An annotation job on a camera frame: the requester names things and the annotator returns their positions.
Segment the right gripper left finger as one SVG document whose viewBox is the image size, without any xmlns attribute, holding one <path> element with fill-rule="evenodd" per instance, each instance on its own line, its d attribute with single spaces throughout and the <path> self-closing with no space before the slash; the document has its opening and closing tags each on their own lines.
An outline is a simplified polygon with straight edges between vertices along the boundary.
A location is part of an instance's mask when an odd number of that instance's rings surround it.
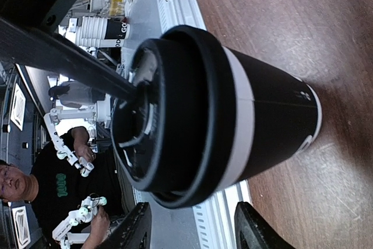
<svg viewBox="0 0 373 249">
<path fill-rule="evenodd" d="M 150 248 L 152 212 L 148 202 L 137 203 L 99 248 Z"/>
</svg>

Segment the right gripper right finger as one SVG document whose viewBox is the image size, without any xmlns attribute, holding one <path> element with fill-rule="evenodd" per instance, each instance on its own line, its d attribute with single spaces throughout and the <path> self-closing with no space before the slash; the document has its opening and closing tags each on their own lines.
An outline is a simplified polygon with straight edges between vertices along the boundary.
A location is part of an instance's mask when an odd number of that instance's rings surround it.
<svg viewBox="0 0 373 249">
<path fill-rule="evenodd" d="M 238 202 L 234 214 L 237 248 L 294 249 L 248 202 Z"/>
</svg>

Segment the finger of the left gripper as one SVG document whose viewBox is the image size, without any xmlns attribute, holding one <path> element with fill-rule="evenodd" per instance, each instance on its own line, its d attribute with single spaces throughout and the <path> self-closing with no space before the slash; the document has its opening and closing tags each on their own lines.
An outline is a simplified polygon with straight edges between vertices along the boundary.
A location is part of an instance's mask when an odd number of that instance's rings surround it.
<svg viewBox="0 0 373 249">
<path fill-rule="evenodd" d="M 144 83 L 134 86 L 60 34 L 18 26 L 4 18 L 1 60 L 63 74 L 128 103 L 145 96 Z"/>
</svg>

